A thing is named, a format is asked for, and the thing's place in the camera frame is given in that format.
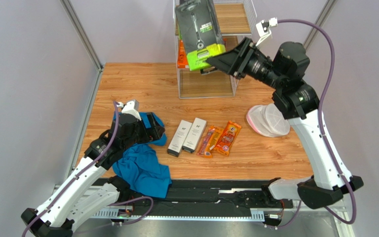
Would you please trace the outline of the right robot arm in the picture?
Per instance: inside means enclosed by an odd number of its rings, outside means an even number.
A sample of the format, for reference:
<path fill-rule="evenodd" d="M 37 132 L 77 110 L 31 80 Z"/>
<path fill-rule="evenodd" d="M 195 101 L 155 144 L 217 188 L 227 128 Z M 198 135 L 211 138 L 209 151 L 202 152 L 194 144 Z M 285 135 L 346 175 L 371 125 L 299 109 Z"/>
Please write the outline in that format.
<path fill-rule="evenodd" d="M 319 111 L 319 98 L 303 77 L 310 64 L 304 46 L 284 42 L 271 59 L 244 38 L 234 49 L 209 57 L 207 63 L 236 79 L 250 76 L 273 88 L 272 100 L 294 129 L 309 159 L 313 175 L 303 179 L 275 178 L 262 186 L 273 199 L 300 200 L 311 209 L 330 206 L 361 188 L 361 177 L 343 164 Z"/>

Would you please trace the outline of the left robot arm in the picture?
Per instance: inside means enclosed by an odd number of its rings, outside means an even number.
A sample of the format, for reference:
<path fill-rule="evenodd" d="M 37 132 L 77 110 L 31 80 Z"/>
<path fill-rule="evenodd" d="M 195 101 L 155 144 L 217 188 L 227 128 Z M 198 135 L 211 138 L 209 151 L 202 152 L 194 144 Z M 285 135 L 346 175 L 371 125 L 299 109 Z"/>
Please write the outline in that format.
<path fill-rule="evenodd" d="M 153 146 L 167 140 L 165 125 L 154 113 L 113 116 L 112 125 L 92 141 L 60 188 L 21 219 L 37 237 L 70 237 L 107 205 L 124 205 L 135 191 L 142 198 L 165 198 L 172 183 L 169 168 Z"/>

